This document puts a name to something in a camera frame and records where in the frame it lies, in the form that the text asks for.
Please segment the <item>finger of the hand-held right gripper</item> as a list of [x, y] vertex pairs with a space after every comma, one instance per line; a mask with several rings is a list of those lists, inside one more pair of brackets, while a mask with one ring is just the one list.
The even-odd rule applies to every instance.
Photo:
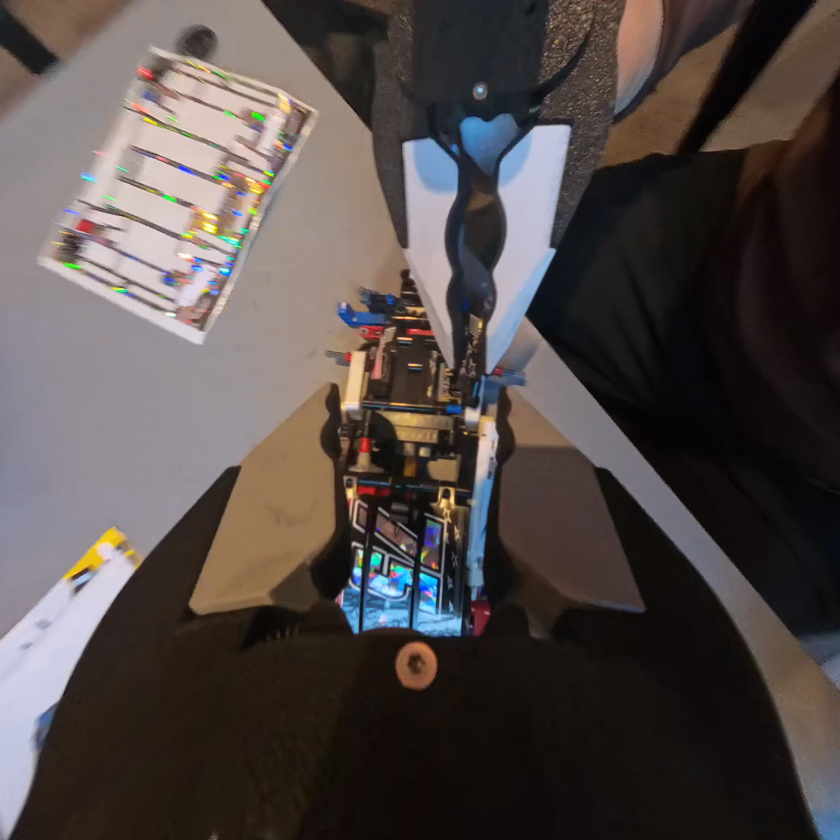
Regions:
[[486, 366], [492, 371], [513, 341], [556, 251], [553, 224], [571, 141], [567, 124], [492, 123], [498, 152], [497, 193], [505, 234], [492, 270], [496, 306], [486, 337]]
[[449, 284], [461, 269], [462, 222], [450, 220], [456, 208], [459, 168], [435, 140], [410, 140], [402, 146], [406, 203], [405, 255], [426, 309], [437, 345], [449, 367], [456, 362], [454, 326], [448, 305]]

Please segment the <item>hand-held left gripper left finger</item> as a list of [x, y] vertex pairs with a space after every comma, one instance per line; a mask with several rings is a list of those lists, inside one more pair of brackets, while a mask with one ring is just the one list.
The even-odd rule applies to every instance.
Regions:
[[303, 614], [350, 578], [340, 391], [311, 394], [241, 462], [193, 591], [197, 615], [273, 606]]

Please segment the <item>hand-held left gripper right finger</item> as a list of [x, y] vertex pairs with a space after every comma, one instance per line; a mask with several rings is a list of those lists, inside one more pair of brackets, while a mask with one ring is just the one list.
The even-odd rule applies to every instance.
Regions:
[[487, 524], [491, 614], [521, 612], [548, 638], [567, 613], [637, 616], [643, 595], [596, 468], [513, 387], [498, 396]]

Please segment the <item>black star-printed brick piece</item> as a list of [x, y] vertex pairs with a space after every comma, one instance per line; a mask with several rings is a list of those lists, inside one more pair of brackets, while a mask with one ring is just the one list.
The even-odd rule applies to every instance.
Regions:
[[465, 408], [477, 408], [487, 377], [486, 321], [475, 313], [465, 313], [463, 329], [456, 337], [455, 384]]

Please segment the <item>red white toy race car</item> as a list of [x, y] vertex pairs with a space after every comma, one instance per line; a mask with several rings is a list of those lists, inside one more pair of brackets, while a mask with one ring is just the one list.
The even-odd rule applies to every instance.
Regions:
[[339, 435], [352, 569], [337, 603], [355, 632], [482, 635], [498, 396], [525, 376], [452, 371], [407, 270], [397, 294], [359, 297], [361, 309], [343, 301], [338, 314], [360, 348], [328, 352], [348, 368]]

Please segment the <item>person's right forearm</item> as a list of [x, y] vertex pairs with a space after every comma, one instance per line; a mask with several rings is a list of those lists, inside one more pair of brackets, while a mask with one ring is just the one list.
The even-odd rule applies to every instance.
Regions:
[[742, 21], [755, 1], [663, 1], [663, 27], [652, 79], [661, 79], [681, 57]]

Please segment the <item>black desk grommet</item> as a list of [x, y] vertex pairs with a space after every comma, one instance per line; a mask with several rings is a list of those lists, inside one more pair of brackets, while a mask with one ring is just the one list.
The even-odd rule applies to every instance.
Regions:
[[178, 34], [174, 52], [196, 60], [207, 61], [214, 57], [217, 50], [216, 33], [204, 24], [191, 24]]

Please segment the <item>person's right hand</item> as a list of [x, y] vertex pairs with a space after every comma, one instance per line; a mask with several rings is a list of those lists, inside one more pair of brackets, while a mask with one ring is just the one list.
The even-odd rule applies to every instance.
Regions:
[[616, 118], [643, 89], [655, 66], [662, 37], [662, 1], [626, 1], [616, 40]]

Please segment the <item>person's black pants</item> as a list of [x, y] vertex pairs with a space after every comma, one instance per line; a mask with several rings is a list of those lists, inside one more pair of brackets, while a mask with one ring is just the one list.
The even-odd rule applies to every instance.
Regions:
[[528, 315], [797, 637], [838, 631], [838, 491], [804, 478], [737, 409], [711, 282], [746, 150], [593, 174]]

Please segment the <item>holographic sticker sheet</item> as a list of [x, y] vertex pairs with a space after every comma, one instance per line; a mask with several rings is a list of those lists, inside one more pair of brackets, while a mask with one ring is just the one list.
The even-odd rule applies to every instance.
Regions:
[[318, 118], [280, 87], [150, 47], [38, 265], [204, 344]]

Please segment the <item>person's brown sweater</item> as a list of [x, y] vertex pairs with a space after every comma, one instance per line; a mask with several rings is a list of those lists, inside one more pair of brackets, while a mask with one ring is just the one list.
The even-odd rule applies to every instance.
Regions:
[[838, 79], [743, 208], [732, 333], [751, 424], [803, 471], [838, 478]]

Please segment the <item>open toy instruction booklet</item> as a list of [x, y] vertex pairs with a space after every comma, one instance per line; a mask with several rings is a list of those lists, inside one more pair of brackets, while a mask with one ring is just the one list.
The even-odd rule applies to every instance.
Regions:
[[82, 653], [143, 559], [109, 528], [2, 637], [1, 830], [23, 809], [56, 707]]

